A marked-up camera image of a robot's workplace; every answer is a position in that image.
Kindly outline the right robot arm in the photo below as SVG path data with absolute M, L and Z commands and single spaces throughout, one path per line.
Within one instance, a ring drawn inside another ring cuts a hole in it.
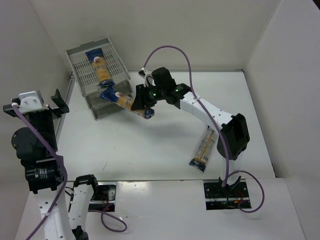
M 234 187 L 240 181 L 236 160 L 250 141 L 246 118 L 240 113 L 225 112 L 197 95 L 189 85 L 176 83 L 165 67 L 152 72 L 142 68 L 138 75 L 144 83 L 135 87 L 132 109 L 152 108 L 158 101 L 166 101 L 213 128 L 218 133 L 217 151 L 225 159 L 221 185 Z

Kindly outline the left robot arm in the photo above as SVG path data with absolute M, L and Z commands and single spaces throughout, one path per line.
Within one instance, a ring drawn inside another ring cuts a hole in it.
M 70 110 L 59 90 L 51 100 L 55 108 L 44 102 L 39 90 L 33 90 L 20 93 L 3 106 L 4 113 L 25 124 L 12 135 L 11 145 L 24 167 L 25 179 L 41 215 L 28 239 L 43 227 L 46 240 L 87 240 L 89 204 L 98 183 L 92 174 L 77 177 L 70 202 L 66 203 L 68 174 L 63 157 L 57 154 L 54 120 Z

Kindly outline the blue yellow spaghetti bag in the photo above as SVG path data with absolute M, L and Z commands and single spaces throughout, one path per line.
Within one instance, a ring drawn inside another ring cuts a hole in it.
M 118 106 L 144 118 L 150 119 L 155 115 L 155 111 L 152 108 L 143 108 L 138 110 L 132 110 L 134 99 L 120 91 L 115 90 L 113 87 L 107 87 L 101 94 L 100 98 L 103 100 L 117 104 Z

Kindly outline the pasta bag label side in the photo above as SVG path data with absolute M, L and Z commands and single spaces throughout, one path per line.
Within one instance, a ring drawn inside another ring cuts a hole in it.
M 108 64 L 101 48 L 96 48 L 85 52 L 91 63 L 98 80 L 98 86 L 101 88 L 114 87 L 115 83 L 108 70 Z
M 213 128 L 210 126 L 207 127 L 206 133 L 204 134 L 193 158 L 189 162 L 190 166 L 197 168 L 202 173 L 205 172 L 218 136 L 219 135 Z

